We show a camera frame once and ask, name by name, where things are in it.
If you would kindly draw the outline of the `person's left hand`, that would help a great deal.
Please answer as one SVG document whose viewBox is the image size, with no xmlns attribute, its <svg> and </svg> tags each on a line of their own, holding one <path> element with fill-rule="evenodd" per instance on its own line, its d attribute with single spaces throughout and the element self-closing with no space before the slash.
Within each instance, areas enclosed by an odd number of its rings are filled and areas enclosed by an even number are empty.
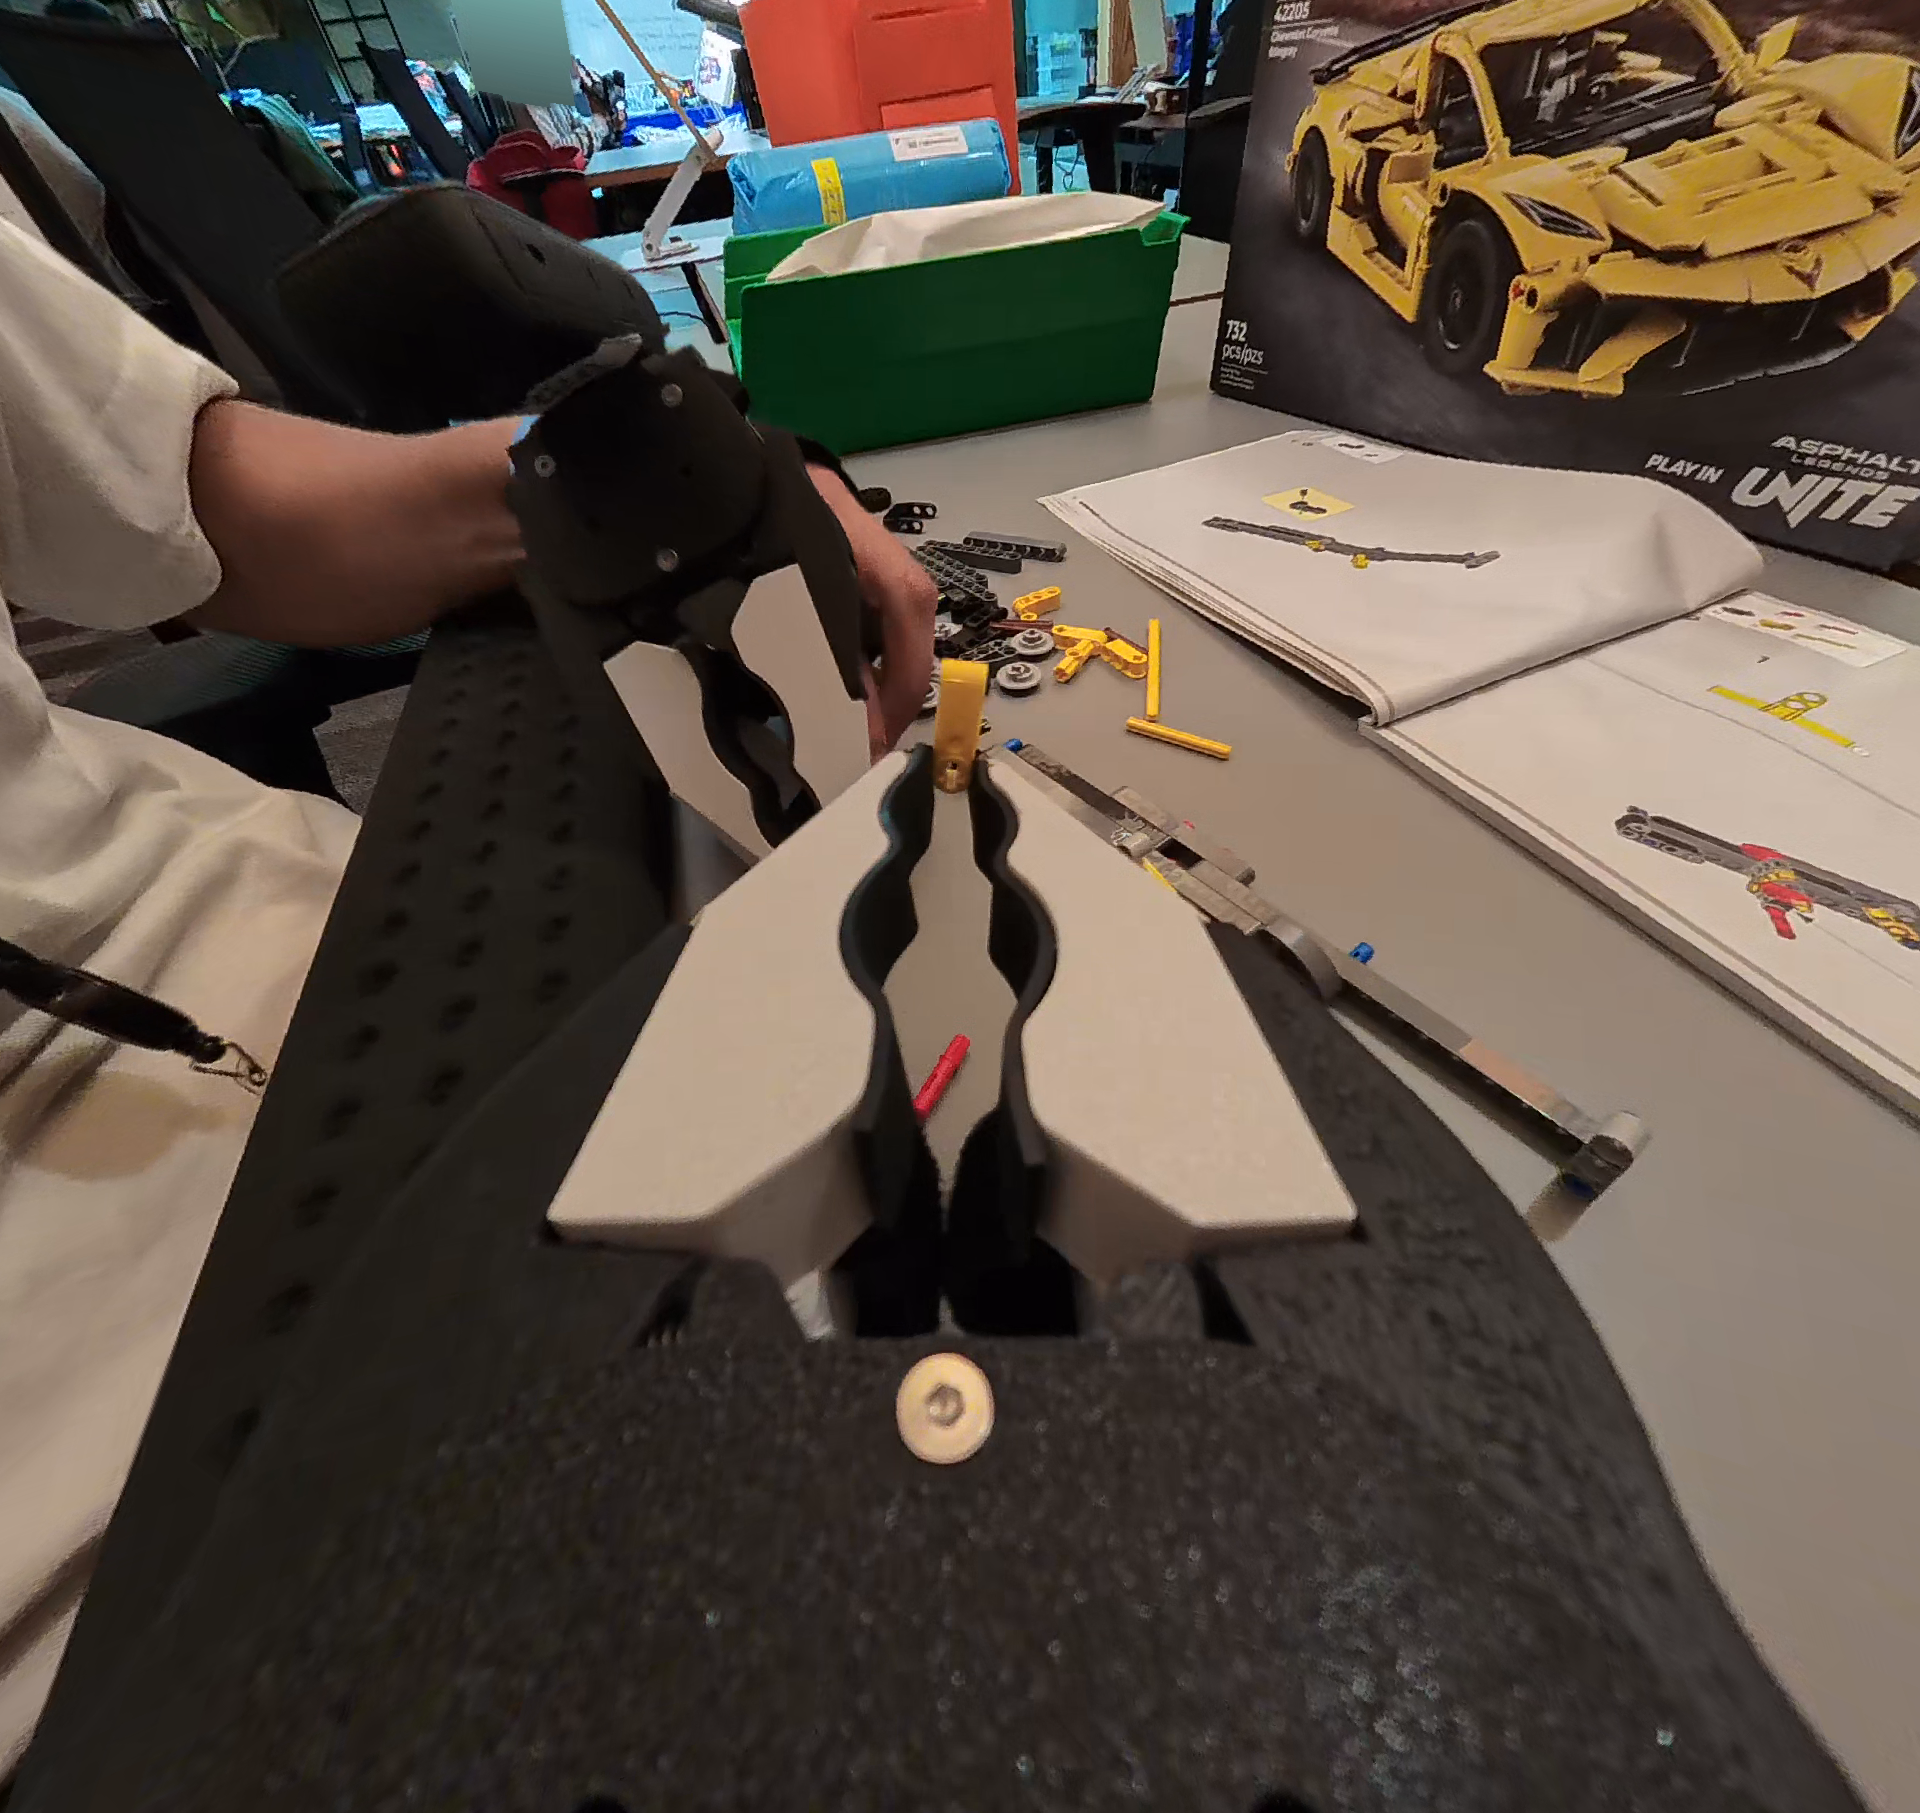
<svg viewBox="0 0 1920 1813">
<path fill-rule="evenodd" d="M 877 657 L 861 669 L 861 682 L 870 761 L 879 761 L 919 721 L 932 681 L 937 582 L 859 505 L 845 475 L 810 462 L 807 478 L 849 542 L 859 593 L 877 624 Z"/>
</svg>

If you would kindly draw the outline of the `green plastic bin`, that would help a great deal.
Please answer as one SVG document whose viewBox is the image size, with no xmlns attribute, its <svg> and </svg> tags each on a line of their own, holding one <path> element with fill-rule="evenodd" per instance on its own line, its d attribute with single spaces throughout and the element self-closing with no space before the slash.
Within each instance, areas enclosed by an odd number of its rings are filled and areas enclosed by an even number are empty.
<svg viewBox="0 0 1920 1813">
<path fill-rule="evenodd" d="M 1146 403 L 1187 217 L 1141 199 L 1128 213 L 1092 237 L 840 275 L 776 271 L 853 228 L 727 239 L 751 414 L 853 456 Z"/>
</svg>

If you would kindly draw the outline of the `black office chair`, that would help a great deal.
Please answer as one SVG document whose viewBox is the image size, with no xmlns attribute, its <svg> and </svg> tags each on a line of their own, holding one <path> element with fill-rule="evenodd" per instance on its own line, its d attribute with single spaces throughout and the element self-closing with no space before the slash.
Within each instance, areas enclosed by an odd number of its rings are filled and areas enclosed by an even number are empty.
<svg viewBox="0 0 1920 1813">
<path fill-rule="evenodd" d="M 278 299 L 278 275 L 321 242 L 326 223 L 166 25 L 49 22 L 7 10 L 2 68 L 296 411 L 366 424 L 365 405 L 309 356 Z"/>
</svg>

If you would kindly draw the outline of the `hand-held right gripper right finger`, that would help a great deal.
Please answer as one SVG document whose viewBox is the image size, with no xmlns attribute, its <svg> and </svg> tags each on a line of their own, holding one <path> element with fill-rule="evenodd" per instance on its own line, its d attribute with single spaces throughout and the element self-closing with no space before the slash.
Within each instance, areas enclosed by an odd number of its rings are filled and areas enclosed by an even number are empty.
<svg viewBox="0 0 1920 1813">
<path fill-rule="evenodd" d="M 1356 1201 L 1214 927 L 995 754 L 971 773 L 989 961 L 1014 995 L 971 1136 L 971 1234 L 1113 1288 L 1155 1264 L 1339 1240 Z"/>
</svg>

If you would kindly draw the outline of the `yellow car lego box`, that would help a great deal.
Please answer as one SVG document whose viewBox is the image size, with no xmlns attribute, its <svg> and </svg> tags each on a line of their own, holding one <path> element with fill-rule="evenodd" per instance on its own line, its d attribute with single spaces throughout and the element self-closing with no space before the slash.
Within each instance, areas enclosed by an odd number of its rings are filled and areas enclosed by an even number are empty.
<svg viewBox="0 0 1920 1813">
<path fill-rule="evenodd" d="M 1214 389 L 1918 572 L 1918 0 L 1262 0 Z"/>
</svg>

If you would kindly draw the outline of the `white lego instruction booklet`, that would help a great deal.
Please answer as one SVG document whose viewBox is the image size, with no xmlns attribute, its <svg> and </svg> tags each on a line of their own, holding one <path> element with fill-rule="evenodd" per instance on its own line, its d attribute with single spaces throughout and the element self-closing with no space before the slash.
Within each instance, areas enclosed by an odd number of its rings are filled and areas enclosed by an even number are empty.
<svg viewBox="0 0 1920 1813">
<path fill-rule="evenodd" d="M 1430 788 L 1918 1112 L 1918 618 L 1666 484 L 1295 430 L 1044 496 Z"/>
</svg>

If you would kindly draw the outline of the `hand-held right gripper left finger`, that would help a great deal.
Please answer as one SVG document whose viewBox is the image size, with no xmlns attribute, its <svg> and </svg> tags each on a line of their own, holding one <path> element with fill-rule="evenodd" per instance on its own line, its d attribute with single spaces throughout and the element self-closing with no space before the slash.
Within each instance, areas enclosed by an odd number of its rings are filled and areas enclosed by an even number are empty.
<svg viewBox="0 0 1920 1813">
<path fill-rule="evenodd" d="M 558 1238 L 825 1273 L 853 1332 L 930 1331 L 930 1147 L 885 1000 L 928 848 L 930 752 L 895 752 L 697 916 Z"/>
</svg>

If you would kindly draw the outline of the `yellow axle-hole lego connector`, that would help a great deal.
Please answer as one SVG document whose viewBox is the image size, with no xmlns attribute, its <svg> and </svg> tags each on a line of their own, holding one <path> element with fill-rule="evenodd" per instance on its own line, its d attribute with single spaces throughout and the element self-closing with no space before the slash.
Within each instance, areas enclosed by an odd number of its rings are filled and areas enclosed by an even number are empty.
<svg viewBox="0 0 1920 1813">
<path fill-rule="evenodd" d="M 967 794 L 977 757 L 989 669 L 980 660 L 946 660 L 932 709 L 932 784 L 938 794 Z"/>
</svg>

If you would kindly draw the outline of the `blue plastic bag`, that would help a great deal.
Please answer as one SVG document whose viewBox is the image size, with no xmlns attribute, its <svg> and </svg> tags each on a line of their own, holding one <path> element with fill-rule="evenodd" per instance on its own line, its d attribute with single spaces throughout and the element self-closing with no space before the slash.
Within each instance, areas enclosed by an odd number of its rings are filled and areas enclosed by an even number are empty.
<svg viewBox="0 0 1920 1813">
<path fill-rule="evenodd" d="M 727 178 L 739 239 L 946 210 L 1019 189 L 1016 159 L 995 119 L 748 149 L 727 160 Z"/>
</svg>

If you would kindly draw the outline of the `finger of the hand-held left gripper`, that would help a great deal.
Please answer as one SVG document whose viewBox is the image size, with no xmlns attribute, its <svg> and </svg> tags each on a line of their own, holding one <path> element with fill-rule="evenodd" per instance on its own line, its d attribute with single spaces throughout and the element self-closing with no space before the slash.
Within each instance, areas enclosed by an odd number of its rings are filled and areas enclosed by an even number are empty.
<svg viewBox="0 0 1920 1813">
<path fill-rule="evenodd" d="M 859 606 L 822 618 L 801 569 L 703 588 L 703 809 L 830 809 L 870 770 Z"/>
<path fill-rule="evenodd" d="M 760 861 L 800 833 L 791 712 L 733 647 L 636 642 L 605 672 L 673 800 L 736 855 Z"/>
</svg>

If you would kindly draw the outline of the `pile of black grey lego pieces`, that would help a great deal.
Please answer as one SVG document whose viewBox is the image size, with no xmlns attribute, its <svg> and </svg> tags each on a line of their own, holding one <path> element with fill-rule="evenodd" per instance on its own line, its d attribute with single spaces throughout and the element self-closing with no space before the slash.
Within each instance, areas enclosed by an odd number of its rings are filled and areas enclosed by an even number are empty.
<svg viewBox="0 0 1920 1813">
<path fill-rule="evenodd" d="M 928 700 L 938 694 L 946 660 L 986 663 L 989 691 L 995 694 L 1038 694 L 1059 657 L 1050 636 L 1059 615 L 1046 627 L 1016 624 L 1007 606 L 1029 591 L 1061 588 L 1055 572 L 1068 560 L 1068 547 L 1059 536 L 980 532 L 947 539 L 937 536 L 937 506 L 928 502 L 897 502 L 883 485 L 855 490 L 855 499 L 879 515 L 883 527 L 937 582 L 937 669 Z"/>
</svg>

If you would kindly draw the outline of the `grey lego beam assembly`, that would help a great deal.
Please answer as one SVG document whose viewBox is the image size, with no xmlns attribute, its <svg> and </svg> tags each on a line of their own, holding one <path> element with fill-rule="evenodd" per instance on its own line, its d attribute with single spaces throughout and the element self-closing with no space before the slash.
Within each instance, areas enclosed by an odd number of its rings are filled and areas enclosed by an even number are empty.
<svg viewBox="0 0 1920 1813">
<path fill-rule="evenodd" d="M 1187 818 L 1137 788 L 1102 790 L 1026 740 L 995 746 L 994 764 L 1016 770 L 1092 836 L 1158 878 L 1202 918 L 1286 961 L 1339 1018 L 1387 1037 L 1401 1057 L 1447 1083 L 1468 1107 L 1554 1162 L 1536 1210 L 1550 1234 L 1599 1201 L 1647 1153 L 1651 1131 L 1633 1112 L 1591 1115 L 1489 1042 L 1447 1021 L 1375 963 L 1375 951 L 1335 949 L 1254 890 L 1254 869 Z"/>
</svg>

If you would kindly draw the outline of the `red background chair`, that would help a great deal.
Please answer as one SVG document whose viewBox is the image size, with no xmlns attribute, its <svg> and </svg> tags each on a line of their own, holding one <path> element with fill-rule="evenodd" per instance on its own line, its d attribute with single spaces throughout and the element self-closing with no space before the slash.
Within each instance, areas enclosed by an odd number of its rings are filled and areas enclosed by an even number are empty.
<svg viewBox="0 0 1920 1813">
<path fill-rule="evenodd" d="M 602 232 L 594 189 L 587 186 L 587 153 L 558 147 L 536 129 L 515 129 L 467 163 L 464 186 L 505 207 L 512 207 L 576 242 Z"/>
</svg>

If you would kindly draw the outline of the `orange plastic carry case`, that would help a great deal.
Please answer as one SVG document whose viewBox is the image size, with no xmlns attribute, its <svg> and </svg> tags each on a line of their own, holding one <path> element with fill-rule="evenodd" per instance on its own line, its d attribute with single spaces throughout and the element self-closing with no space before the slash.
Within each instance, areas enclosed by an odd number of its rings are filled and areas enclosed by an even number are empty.
<svg viewBox="0 0 1920 1813">
<path fill-rule="evenodd" d="M 748 0 L 743 41 L 773 147 L 986 119 L 1019 195 L 1010 0 Z"/>
</svg>

